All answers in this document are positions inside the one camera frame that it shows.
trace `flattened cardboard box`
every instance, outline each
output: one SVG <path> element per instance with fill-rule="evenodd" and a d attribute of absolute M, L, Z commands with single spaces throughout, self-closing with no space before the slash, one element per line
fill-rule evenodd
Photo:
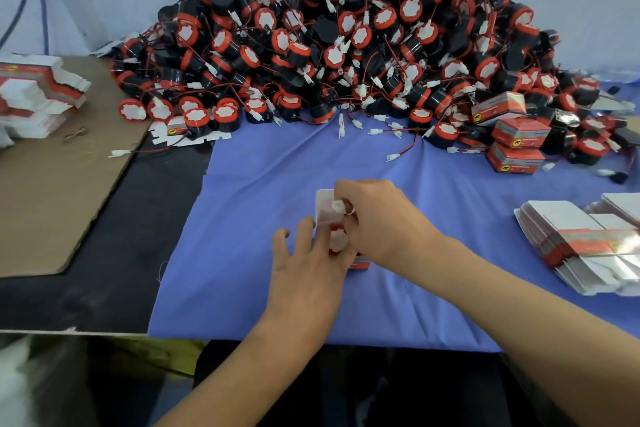
<path fill-rule="evenodd" d="M 118 115 L 123 93 L 106 61 L 67 57 L 64 68 L 92 83 L 87 102 L 49 138 L 0 150 L 0 278 L 67 267 L 129 161 L 111 150 L 136 148 L 148 128 Z M 86 135 L 63 142 L 82 126 Z"/>

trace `blue cloth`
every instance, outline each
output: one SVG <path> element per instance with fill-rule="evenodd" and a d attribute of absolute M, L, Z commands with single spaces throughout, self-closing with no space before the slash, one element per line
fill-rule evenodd
<path fill-rule="evenodd" d="M 202 192 L 184 225 L 160 286 L 149 325 L 158 337 L 242 339 L 264 310 L 271 236 L 292 232 L 314 214 L 316 190 L 340 178 L 393 181 L 444 234 L 501 268 L 640 337 L 640 298 L 582 297 L 548 269 L 527 242 L 513 210 L 530 199 L 567 199 L 579 206 L 603 192 L 638 192 L 637 170 L 624 186 L 560 162 L 532 176 L 494 172 L 484 155 L 448 154 L 412 135 L 367 135 L 337 119 L 324 126 L 251 125 L 216 145 Z M 598 167 L 625 168 L 610 155 Z M 328 342 L 468 351 L 498 345 L 451 304 L 372 265 L 349 272 Z"/>

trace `black table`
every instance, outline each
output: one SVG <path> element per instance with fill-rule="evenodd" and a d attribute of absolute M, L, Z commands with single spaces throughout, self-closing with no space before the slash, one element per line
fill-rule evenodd
<path fill-rule="evenodd" d="M 213 144 L 133 156 L 64 272 L 0 280 L 0 330 L 145 334 Z"/>

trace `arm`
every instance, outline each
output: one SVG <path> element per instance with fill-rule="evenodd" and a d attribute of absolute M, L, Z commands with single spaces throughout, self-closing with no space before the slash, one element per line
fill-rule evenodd
<path fill-rule="evenodd" d="M 582 427 L 640 425 L 640 341 L 443 236 L 389 181 L 335 193 L 359 252 L 465 312 Z"/>
<path fill-rule="evenodd" d="M 253 426 L 302 372 L 326 339 L 342 297 L 352 249 L 329 257 L 330 230 L 300 221 L 293 255 L 289 232 L 273 236 L 267 308 L 236 350 L 156 427 Z"/>

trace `forearm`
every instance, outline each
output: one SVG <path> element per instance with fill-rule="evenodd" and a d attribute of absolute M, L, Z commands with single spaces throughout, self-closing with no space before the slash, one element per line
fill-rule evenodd
<path fill-rule="evenodd" d="M 215 372 L 156 425 L 254 426 L 313 354 L 293 334 L 262 320 Z"/>
<path fill-rule="evenodd" d="M 582 426 L 640 424 L 640 342 L 452 239 L 410 280 L 465 312 Z"/>

